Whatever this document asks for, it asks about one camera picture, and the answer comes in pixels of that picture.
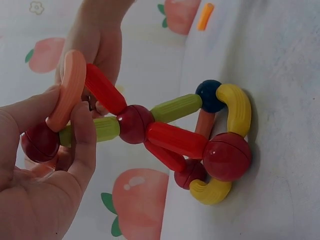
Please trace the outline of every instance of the fingernail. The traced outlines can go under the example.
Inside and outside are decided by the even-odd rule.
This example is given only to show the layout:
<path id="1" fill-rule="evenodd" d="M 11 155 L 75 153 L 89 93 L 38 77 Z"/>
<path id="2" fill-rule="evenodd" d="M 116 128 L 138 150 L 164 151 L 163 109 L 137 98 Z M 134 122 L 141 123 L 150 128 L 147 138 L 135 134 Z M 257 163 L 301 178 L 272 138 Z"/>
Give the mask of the fingernail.
<path id="1" fill-rule="evenodd" d="M 104 106 L 102 105 L 96 105 L 96 111 L 101 115 L 101 116 L 105 116 L 107 115 L 109 112 L 107 109 L 105 109 Z"/>
<path id="2" fill-rule="evenodd" d="M 62 167 L 56 166 L 54 171 L 58 172 L 58 171 L 64 171 L 64 169 Z"/>
<path id="3" fill-rule="evenodd" d="M 60 84 L 55 84 L 55 85 L 52 85 L 51 87 L 49 87 L 46 91 L 46 92 L 50 92 L 50 91 L 53 91 L 53 90 L 56 90 L 57 88 L 60 88 Z"/>

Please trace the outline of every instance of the magnetic ball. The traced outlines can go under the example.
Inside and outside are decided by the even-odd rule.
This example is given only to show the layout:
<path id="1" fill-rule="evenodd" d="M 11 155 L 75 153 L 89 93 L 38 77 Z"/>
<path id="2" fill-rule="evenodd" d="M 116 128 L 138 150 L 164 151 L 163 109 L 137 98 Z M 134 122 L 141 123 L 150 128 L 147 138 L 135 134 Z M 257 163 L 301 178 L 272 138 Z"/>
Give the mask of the magnetic ball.
<path id="1" fill-rule="evenodd" d="M 146 140 L 146 128 L 153 123 L 152 113 L 143 106 L 130 105 L 116 119 L 120 125 L 120 138 L 128 144 L 141 144 Z"/>
<path id="2" fill-rule="evenodd" d="M 216 80 L 206 80 L 201 83 L 195 94 L 198 94 L 202 99 L 202 109 L 207 113 L 217 113 L 225 107 L 225 104 L 218 100 L 216 96 L 216 91 L 221 85 L 219 81 Z"/>
<path id="3" fill-rule="evenodd" d="M 207 172 L 204 166 L 198 159 L 187 159 L 186 168 L 181 172 L 174 172 L 174 180 L 176 184 L 185 189 L 190 189 L 190 183 L 193 180 L 205 181 L 207 177 Z"/>
<path id="4" fill-rule="evenodd" d="M 52 160 L 59 150 L 59 134 L 42 122 L 21 135 L 21 147 L 27 157 L 36 163 Z"/>
<path id="5" fill-rule="evenodd" d="M 251 160 L 248 143 L 240 135 L 231 132 L 215 136 L 203 152 L 205 170 L 211 177 L 223 182 L 241 178 Z"/>

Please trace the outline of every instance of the red stick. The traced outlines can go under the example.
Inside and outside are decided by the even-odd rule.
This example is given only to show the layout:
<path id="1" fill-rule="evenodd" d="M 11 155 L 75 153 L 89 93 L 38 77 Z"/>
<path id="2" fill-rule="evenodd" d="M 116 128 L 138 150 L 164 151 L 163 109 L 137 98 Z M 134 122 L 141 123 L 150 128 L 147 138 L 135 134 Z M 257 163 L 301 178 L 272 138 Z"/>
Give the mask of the red stick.
<path id="1" fill-rule="evenodd" d="M 98 67 L 90 63 L 86 65 L 85 86 L 111 114 L 118 115 L 127 107 L 124 96 Z"/>
<path id="2" fill-rule="evenodd" d="M 146 141 L 144 143 L 144 146 L 170 170 L 175 172 L 182 172 L 186 168 L 187 164 L 184 156 L 160 146 L 154 145 L 149 141 Z"/>
<path id="3" fill-rule="evenodd" d="M 192 159 L 202 159 L 208 143 L 200 134 L 163 122 L 149 124 L 146 138 L 154 145 Z"/>

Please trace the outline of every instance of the yellow curved stick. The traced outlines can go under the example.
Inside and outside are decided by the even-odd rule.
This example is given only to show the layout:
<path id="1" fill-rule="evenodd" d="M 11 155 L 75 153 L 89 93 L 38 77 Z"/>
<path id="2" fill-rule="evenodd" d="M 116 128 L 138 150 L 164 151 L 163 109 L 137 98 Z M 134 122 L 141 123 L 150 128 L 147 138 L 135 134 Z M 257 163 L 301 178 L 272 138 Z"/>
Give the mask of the yellow curved stick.
<path id="1" fill-rule="evenodd" d="M 232 182 L 219 181 L 211 178 L 210 182 L 205 182 L 196 179 L 190 183 L 190 193 L 200 203 L 204 205 L 218 204 L 226 198 L 230 192 Z"/>
<path id="2" fill-rule="evenodd" d="M 233 84 L 220 85 L 215 95 L 228 106 L 227 131 L 245 137 L 251 124 L 251 104 L 248 96 Z"/>

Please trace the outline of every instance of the green leaf print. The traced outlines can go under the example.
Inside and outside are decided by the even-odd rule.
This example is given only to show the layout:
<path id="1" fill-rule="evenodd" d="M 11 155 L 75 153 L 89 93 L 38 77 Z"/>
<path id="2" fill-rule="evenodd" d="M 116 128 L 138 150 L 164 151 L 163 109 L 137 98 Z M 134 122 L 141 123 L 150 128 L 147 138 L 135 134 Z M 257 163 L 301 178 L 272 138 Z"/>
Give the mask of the green leaf print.
<path id="1" fill-rule="evenodd" d="M 162 22 L 162 27 L 166 29 L 168 27 L 167 18 L 165 18 Z"/>
<path id="2" fill-rule="evenodd" d="M 112 202 L 112 194 L 107 193 L 107 192 L 103 192 L 103 193 L 101 193 L 101 199 L 102 199 L 103 204 L 106 206 L 106 208 L 110 212 L 117 214 L 117 211 L 114 207 L 114 203 Z"/>
<path id="3" fill-rule="evenodd" d="M 122 232 L 121 232 L 120 227 L 119 227 L 119 218 L 118 218 L 118 216 L 115 218 L 115 220 L 112 223 L 111 234 L 114 237 L 119 237 L 119 236 L 122 235 Z"/>
<path id="4" fill-rule="evenodd" d="M 25 63 L 28 63 L 28 62 L 30 61 L 30 59 L 31 59 L 32 56 L 34 55 L 34 52 L 35 52 L 35 50 L 32 49 L 32 50 L 26 55 L 25 60 L 24 60 Z"/>
<path id="5" fill-rule="evenodd" d="M 162 13 L 163 15 L 166 15 L 166 13 L 165 13 L 165 5 L 158 4 L 158 9 L 159 9 L 160 13 Z"/>

